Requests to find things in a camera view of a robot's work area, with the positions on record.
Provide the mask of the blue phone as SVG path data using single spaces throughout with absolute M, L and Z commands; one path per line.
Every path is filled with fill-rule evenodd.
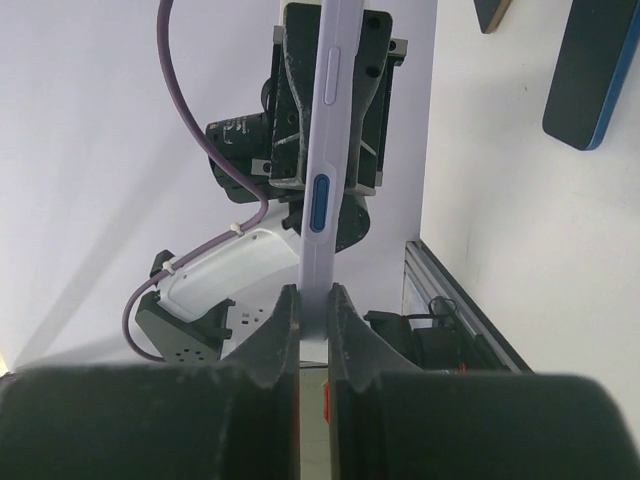
M 543 113 L 544 132 L 579 151 L 599 147 L 638 44 L 637 0 L 574 1 Z

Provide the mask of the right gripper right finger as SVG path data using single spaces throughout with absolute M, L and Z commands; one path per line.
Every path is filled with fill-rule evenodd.
M 621 479 L 625 423 L 595 381 L 432 373 L 391 348 L 335 285 L 327 306 L 336 479 Z

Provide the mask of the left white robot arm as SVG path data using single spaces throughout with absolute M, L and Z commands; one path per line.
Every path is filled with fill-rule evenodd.
M 292 2 L 273 34 L 259 113 L 198 130 L 228 198 L 257 215 L 217 241 L 159 253 L 136 308 L 156 354 L 176 364 L 216 361 L 266 316 L 246 293 L 299 271 L 302 336 L 327 337 L 336 255 L 371 225 L 366 205 L 382 182 L 394 71 L 407 44 L 393 20 L 360 1 Z

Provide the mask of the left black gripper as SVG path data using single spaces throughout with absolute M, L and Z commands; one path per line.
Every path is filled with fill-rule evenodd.
M 289 3 L 273 32 L 271 72 L 262 110 L 210 123 L 207 139 L 268 198 L 282 202 L 305 187 L 321 7 Z M 407 43 L 392 36 L 386 12 L 363 13 L 353 73 L 345 191 L 372 196 L 382 183 L 395 67 Z

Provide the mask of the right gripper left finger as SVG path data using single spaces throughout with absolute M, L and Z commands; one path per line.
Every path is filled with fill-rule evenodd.
M 46 366 L 1 383 L 5 479 L 296 479 L 300 298 L 223 360 Z

